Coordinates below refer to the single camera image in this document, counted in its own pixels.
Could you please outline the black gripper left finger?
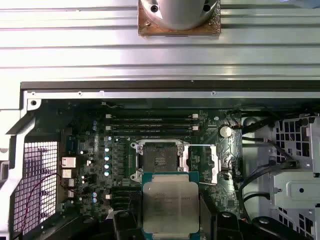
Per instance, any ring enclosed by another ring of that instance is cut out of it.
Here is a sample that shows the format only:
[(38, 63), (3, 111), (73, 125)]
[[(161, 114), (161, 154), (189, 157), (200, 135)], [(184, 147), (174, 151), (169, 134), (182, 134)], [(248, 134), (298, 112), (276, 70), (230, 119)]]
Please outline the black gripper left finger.
[(26, 240), (143, 240), (134, 215), (119, 211), (103, 221), (92, 216), (49, 221), (24, 235)]

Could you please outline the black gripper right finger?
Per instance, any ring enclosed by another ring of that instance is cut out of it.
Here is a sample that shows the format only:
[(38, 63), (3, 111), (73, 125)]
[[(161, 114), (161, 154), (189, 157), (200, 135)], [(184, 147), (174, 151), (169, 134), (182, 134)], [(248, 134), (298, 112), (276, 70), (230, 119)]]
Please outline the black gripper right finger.
[(315, 240), (271, 217), (260, 216), (247, 223), (228, 211), (219, 211), (207, 200), (200, 200), (200, 232), (207, 240)]

